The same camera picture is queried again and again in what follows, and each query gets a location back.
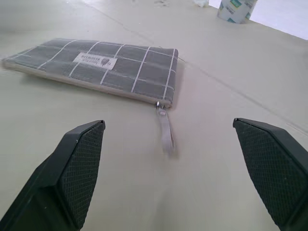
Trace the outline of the grey checked pencil pouch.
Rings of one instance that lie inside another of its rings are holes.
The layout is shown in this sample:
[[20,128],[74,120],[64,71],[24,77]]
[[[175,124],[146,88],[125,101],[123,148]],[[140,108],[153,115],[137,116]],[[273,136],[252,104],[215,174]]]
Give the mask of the grey checked pencil pouch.
[[162,148],[175,143],[167,109],[173,104],[177,49],[55,38],[2,60],[5,69],[153,104]]

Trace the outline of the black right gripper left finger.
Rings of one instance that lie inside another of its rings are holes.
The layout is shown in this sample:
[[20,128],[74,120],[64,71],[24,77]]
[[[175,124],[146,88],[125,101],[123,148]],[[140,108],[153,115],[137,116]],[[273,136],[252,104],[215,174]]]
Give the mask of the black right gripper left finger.
[[0,231],[80,231],[97,183],[105,122],[64,134],[32,173],[3,218]]

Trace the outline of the white patterned cup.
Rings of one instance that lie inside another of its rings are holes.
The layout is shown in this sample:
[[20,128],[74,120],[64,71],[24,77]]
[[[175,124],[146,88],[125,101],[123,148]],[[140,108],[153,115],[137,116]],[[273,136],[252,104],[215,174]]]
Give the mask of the white patterned cup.
[[221,0],[218,18],[235,24],[245,24],[250,20],[258,0]]

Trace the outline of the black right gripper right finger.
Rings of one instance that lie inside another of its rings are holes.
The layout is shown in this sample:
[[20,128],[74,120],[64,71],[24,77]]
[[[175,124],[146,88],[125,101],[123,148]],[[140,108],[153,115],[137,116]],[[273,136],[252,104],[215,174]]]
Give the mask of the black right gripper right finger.
[[253,185],[280,231],[308,231],[308,151],[286,130],[235,118]]

